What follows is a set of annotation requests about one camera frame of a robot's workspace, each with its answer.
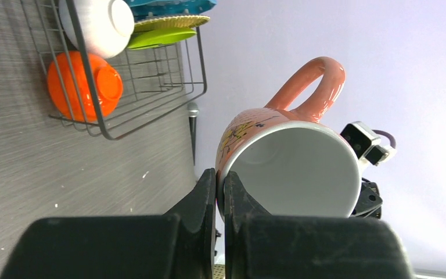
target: white bowl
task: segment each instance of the white bowl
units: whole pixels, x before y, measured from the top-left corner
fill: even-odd
[[[111,58],[121,53],[134,32],[134,16],[123,0],[74,0],[88,53]],[[78,48],[66,0],[59,16],[67,37]]]

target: green plate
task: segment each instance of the green plate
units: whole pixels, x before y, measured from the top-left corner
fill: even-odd
[[[187,27],[169,27],[141,34],[134,34],[127,45],[128,49],[155,48],[174,44],[196,35],[195,30]]]

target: metal wire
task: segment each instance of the metal wire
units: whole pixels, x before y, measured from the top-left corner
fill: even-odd
[[[73,126],[78,131],[87,131],[94,137],[103,135],[109,140],[120,140],[166,117],[175,110],[185,107],[189,102],[206,93],[207,82],[201,35],[200,29],[196,28],[198,56],[201,66],[200,80],[195,81],[193,76],[193,59],[190,57],[187,40],[181,44],[164,45],[152,49],[126,50],[114,59],[108,60],[110,65],[121,74],[124,92],[114,112],[108,116],[103,115],[74,1],[66,0],[66,3],[76,34],[77,50],[82,57],[97,120],[79,121],[74,116],[73,106],[66,92],[65,79],[57,64],[57,55],[62,52],[66,53],[69,70],[73,73],[73,84],[80,103],[81,114],[85,120],[88,119],[68,52],[75,49],[72,48],[71,44],[68,44],[64,35],[57,12],[57,0],[34,0],[34,3],[30,0],[26,0],[26,2],[21,0],[44,75],[47,75],[48,67],[53,62],[59,74],[60,85],[71,116],[69,118],[57,112],[50,114],[49,117],[60,120],[64,126]],[[45,38],[40,37],[39,34],[45,34]],[[189,73],[187,79],[184,77],[184,67],[181,62],[182,53],[188,63],[186,65]]]

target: white wall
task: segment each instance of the white wall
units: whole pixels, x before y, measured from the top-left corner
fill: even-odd
[[[237,113],[264,106],[305,62],[330,56],[347,81],[322,123],[340,131],[361,120],[397,137],[397,157],[365,176],[379,183],[383,219],[413,265],[446,271],[446,1],[220,0],[207,14],[197,175],[213,167]]]

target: blue dish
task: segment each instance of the blue dish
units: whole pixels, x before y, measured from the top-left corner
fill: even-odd
[[[189,13],[198,15],[212,9],[217,0],[124,0],[132,10],[136,20],[142,20],[148,17],[150,13],[153,16],[176,15],[180,13]]]

